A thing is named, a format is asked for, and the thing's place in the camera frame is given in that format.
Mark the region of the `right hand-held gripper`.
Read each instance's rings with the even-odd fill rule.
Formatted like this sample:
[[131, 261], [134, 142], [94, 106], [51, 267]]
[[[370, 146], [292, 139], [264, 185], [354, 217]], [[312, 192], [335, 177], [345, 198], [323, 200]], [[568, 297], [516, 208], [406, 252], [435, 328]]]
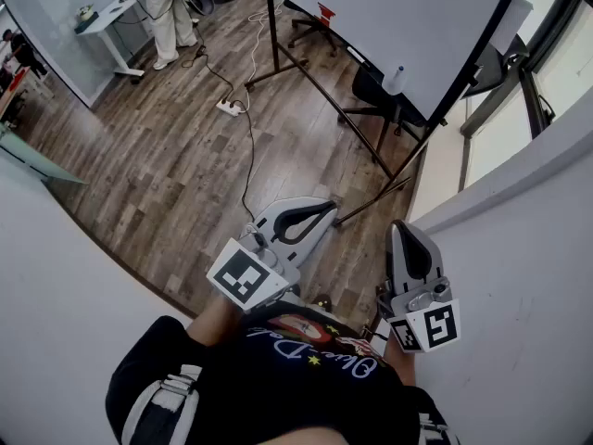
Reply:
[[429, 352], [459, 340], [460, 304], [444, 277], [436, 243], [414, 225], [393, 221], [385, 251], [391, 283], [378, 290], [377, 310], [403, 351]]

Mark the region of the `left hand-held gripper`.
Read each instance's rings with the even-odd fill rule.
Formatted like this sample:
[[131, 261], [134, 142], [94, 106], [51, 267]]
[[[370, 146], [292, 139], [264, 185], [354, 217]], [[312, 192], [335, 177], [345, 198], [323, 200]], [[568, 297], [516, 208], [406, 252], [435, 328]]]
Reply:
[[[269, 304], [298, 284], [300, 272], [291, 261], [301, 264], [307, 258], [336, 213], [336, 203], [320, 197], [272, 202], [239, 239], [229, 239], [210, 267], [208, 281], [244, 312]], [[302, 222], [308, 224], [289, 237], [288, 229]], [[287, 254], [274, 242], [286, 246]]]

